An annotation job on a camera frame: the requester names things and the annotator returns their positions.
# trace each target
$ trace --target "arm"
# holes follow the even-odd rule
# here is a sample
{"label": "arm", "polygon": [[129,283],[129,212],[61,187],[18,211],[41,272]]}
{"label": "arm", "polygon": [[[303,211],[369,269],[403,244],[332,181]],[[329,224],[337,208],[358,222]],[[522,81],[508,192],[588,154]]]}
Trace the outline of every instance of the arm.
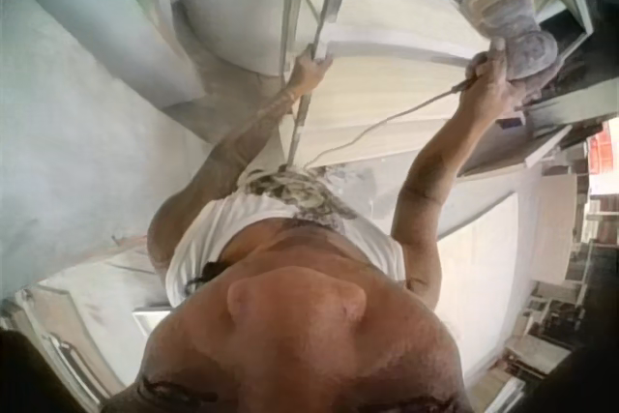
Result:
{"label": "arm", "polygon": [[472,63],[467,77],[475,74],[476,81],[460,96],[454,117],[419,153],[399,193],[392,236],[404,250],[408,288],[432,309],[440,292],[436,236],[443,204],[487,129],[526,94],[524,83],[506,80],[504,47],[504,41],[493,42],[487,61]]}
{"label": "arm", "polygon": [[306,49],[297,58],[286,86],[251,121],[224,137],[190,183],[165,201],[151,222],[147,238],[151,261],[160,276],[165,276],[176,246],[202,208],[236,191],[239,176],[262,151],[283,115],[320,83],[330,65],[330,59],[313,62],[310,49]]}

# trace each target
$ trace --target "power sander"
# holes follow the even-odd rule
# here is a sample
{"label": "power sander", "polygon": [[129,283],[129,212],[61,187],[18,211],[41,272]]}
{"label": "power sander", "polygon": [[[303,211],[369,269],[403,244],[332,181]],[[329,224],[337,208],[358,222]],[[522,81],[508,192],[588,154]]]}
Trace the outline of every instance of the power sander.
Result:
{"label": "power sander", "polygon": [[557,42],[535,20],[533,0],[455,1],[480,34],[505,39],[508,80],[526,78],[554,64]]}

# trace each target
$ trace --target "neck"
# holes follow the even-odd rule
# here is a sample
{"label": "neck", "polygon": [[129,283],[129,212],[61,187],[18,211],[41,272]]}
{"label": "neck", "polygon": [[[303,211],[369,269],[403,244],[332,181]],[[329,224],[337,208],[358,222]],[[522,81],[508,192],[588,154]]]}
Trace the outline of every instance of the neck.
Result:
{"label": "neck", "polygon": [[220,261],[233,264],[258,250],[281,251],[298,246],[335,252],[368,262],[366,256],[341,234],[309,221],[285,218],[250,224],[225,246]]}

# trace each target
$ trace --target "red object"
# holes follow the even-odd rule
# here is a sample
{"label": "red object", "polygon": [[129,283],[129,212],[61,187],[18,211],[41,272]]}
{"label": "red object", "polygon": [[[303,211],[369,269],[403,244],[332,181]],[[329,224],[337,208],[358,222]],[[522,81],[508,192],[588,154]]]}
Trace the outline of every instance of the red object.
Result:
{"label": "red object", "polygon": [[608,173],[613,170],[612,140],[608,124],[604,130],[589,137],[589,174]]}

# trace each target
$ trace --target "right hand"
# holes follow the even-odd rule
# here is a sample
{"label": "right hand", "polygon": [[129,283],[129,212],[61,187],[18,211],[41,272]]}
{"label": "right hand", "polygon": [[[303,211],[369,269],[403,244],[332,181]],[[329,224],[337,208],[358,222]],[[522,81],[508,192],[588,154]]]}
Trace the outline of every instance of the right hand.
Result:
{"label": "right hand", "polygon": [[492,40],[487,54],[476,56],[467,68],[467,79],[475,78],[475,81],[460,95],[459,110],[487,125],[520,105],[526,97],[526,88],[520,82],[510,83],[506,75],[505,40],[498,38]]}
{"label": "right hand", "polygon": [[297,97],[309,94],[320,84],[332,63],[333,58],[330,56],[324,60],[312,60],[311,46],[308,45],[303,53],[297,57],[286,87]]}
{"label": "right hand", "polygon": [[513,110],[539,95],[563,66],[560,58],[537,74],[508,81],[505,40],[498,38],[490,44],[490,51],[477,54],[466,69],[466,78],[475,82],[460,96],[462,111],[472,112],[476,118],[492,123],[502,113]]}

